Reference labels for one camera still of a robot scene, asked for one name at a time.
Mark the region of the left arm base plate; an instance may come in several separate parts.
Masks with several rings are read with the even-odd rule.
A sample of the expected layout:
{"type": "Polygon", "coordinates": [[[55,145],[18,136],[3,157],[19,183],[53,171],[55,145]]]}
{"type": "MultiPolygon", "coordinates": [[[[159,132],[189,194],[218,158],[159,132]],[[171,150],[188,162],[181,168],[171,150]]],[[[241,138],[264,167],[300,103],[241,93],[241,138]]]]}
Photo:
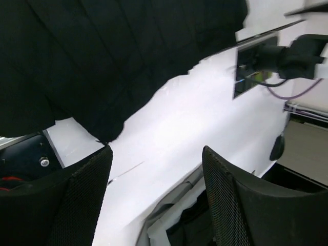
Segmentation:
{"type": "Polygon", "coordinates": [[[46,132],[21,137],[1,137],[1,190],[10,191],[62,169],[46,132]]]}

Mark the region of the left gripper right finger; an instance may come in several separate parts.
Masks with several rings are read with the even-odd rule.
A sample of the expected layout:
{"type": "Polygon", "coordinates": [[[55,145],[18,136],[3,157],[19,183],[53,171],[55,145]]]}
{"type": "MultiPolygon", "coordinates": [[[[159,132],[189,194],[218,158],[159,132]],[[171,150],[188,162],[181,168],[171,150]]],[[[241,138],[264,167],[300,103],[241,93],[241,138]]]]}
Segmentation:
{"type": "Polygon", "coordinates": [[[202,168],[217,245],[327,245],[327,191],[273,184],[207,146],[202,168]]]}

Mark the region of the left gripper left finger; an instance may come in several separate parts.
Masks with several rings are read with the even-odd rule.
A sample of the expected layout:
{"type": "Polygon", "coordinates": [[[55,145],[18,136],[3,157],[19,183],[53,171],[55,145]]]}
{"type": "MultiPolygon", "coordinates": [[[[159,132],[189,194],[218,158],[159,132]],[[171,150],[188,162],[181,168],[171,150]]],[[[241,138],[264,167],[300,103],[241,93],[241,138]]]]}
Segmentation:
{"type": "Polygon", "coordinates": [[[1,245],[92,245],[112,159],[105,146],[67,168],[1,190],[1,245]]]}

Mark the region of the black skirt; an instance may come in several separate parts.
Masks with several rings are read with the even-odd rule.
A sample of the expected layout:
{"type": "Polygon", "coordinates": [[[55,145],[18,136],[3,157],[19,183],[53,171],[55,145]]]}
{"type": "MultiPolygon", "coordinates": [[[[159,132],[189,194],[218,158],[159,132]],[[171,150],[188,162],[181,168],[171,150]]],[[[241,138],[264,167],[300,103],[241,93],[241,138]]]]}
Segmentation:
{"type": "Polygon", "coordinates": [[[100,142],[236,44],[247,1],[1,1],[1,136],[74,118],[100,142]]]}

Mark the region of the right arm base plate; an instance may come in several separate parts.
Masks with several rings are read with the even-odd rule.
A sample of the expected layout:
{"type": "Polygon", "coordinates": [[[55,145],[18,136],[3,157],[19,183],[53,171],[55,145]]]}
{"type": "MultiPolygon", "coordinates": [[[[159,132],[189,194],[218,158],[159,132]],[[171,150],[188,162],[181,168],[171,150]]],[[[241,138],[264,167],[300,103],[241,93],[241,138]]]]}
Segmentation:
{"type": "Polygon", "coordinates": [[[235,87],[233,98],[237,98],[239,95],[257,86],[254,80],[262,83],[268,81],[273,76],[272,72],[254,70],[252,62],[260,46],[277,44],[277,34],[252,37],[238,43],[237,65],[234,67],[235,87]]]}

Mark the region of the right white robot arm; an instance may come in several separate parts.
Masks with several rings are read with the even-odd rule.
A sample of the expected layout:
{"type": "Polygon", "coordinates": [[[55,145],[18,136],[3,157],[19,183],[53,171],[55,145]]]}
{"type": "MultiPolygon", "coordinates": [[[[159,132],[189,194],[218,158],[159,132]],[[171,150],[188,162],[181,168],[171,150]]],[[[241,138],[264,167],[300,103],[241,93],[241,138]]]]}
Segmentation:
{"type": "Polygon", "coordinates": [[[324,61],[321,53],[327,44],[327,35],[305,34],[289,47],[262,45],[254,56],[255,71],[278,73],[282,79],[315,78],[315,67],[324,61]]]}

